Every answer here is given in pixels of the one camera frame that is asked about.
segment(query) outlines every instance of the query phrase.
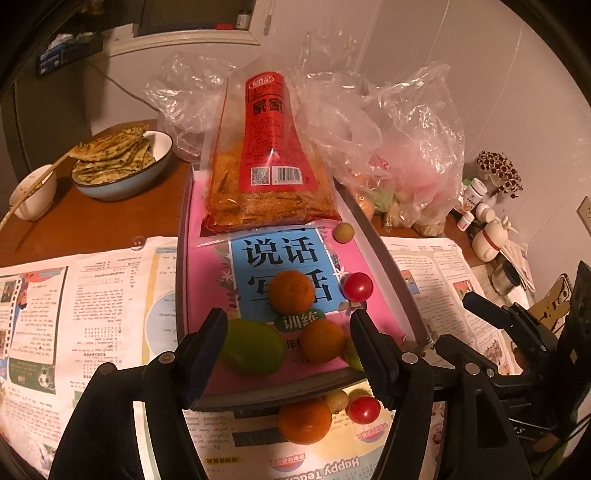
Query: wooden table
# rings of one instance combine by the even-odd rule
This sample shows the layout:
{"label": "wooden table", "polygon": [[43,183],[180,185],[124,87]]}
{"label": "wooden table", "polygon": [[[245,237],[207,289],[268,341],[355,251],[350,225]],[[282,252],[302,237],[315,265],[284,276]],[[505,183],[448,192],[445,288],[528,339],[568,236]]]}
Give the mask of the wooden table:
{"label": "wooden table", "polygon": [[[120,124],[112,129],[137,123]],[[73,163],[74,159],[68,159],[56,170],[56,198],[47,214],[36,222],[13,216],[0,232],[0,267],[128,248],[138,236],[178,235],[188,163],[173,155],[155,185],[121,202],[101,202],[80,193],[70,180]],[[411,228],[384,232],[378,216],[372,223],[382,236],[420,238]],[[482,264],[468,236],[456,228],[451,216],[447,217],[445,234],[460,245],[471,267]]]}

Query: chopsticks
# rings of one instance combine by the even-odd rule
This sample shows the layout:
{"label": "chopsticks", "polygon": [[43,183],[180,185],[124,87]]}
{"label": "chopsticks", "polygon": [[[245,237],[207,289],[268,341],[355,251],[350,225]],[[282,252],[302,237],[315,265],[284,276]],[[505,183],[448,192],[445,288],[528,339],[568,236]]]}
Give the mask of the chopsticks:
{"label": "chopsticks", "polygon": [[37,180],[35,180],[33,182],[33,184],[25,191],[25,193],[23,195],[21,195],[17,199],[16,202],[14,202],[14,205],[11,206],[8,213],[2,219],[2,222],[0,222],[0,232],[2,231],[4,226],[8,223],[8,219],[14,214],[14,212],[17,211],[17,209],[21,206],[21,204],[33,192],[33,190],[35,190],[37,188],[37,186],[40,185],[43,180],[45,180],[49,175],[51,175],[52,172],[69,156],[70,156],[70,150],[68,150],[68,152],[66,152],[65,155],[61,156],[56,162],[54,162],[54,164],[50,168],[48,168]]}

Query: blue label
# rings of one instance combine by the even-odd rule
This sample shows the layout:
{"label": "blue label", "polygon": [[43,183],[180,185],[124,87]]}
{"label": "blue label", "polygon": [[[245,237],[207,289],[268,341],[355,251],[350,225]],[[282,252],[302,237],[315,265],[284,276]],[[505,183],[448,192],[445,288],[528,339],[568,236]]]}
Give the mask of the blue label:
{"label": "blue label", "polygon": [[242,318],[273,322],[269,283],[281,270],[299,270],[316,288],[313,308],[325,313],[338,310],[346,301],[335,269],[314,228],[297,228],[251,235],[230,242],[232,267],[238,288]]}

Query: orange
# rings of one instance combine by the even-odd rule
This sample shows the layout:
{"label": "orange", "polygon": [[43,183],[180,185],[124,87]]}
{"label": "orange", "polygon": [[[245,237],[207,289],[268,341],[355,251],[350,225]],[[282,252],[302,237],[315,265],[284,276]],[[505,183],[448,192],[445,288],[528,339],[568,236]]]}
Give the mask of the orange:
{"label": "orange", "polygon": [[289,442],[311,445],[329,432],[332,414],[328,403],[319,398],[283,405],[279,410],[278,427]]}
{"label": "orange", "polygon": [[304,358],[312,364],[330,362],[343,353],[345,333],[330,320],[314,320],[301,331],[300,349]]}
{"label": "orange", "polygon": [[309,310],[316,291],[312,281],[297,270],[280,271],[269,285],[271,306],[282,315],[300,315]]}

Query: pink book cover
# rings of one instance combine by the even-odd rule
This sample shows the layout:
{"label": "pink book cover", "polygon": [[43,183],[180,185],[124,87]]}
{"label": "pink book cover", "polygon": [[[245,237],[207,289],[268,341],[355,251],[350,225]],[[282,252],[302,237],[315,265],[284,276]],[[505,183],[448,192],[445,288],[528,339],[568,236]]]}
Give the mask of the pink book cover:
{"label": "pink book cover", "polygon": [[[396,293],[384,272],[376,269],[375,260],[372,261],[373,268],[368,265],[366,257],[372,256],[368,255],[371,247],[360,229],[356,228],[354,240],[347,244],[333,239],[333,227],[326,226],[327,222],[202,238],[205,178],[204,173],[194,172],[194,183],[189,189],[186,245],[179,250],[180,255],[186,256],[183,300],[188,330],[197,331],[210,309],[219,307],[229,319],[244,318],[273,325],[284,339],[287,354],[279,372],[258,378],[243,376],[218,361],[204,396],[264,390],[345,368],[355,373],[341,358],[321,365],[302,360],[300,332],[308,322],[322,317],[322,314],[348,331],[351,313],[361,306],[368,311],[380,332],[391,335],[402,344],[408,328],[403,331],[393,313],[400,305],[392,305],[392,297],[397,300]],[[342,199],[336,197],[343,220],[355,226]],[[311,279],[316,288],[316,301],[311,311],[283,317],[271,308],[268,285],[281,270],[299,270]],[[343,278],[354,272],[366,273],[374,282],[373,294],[362,305],[349,302],[340,289]]]}

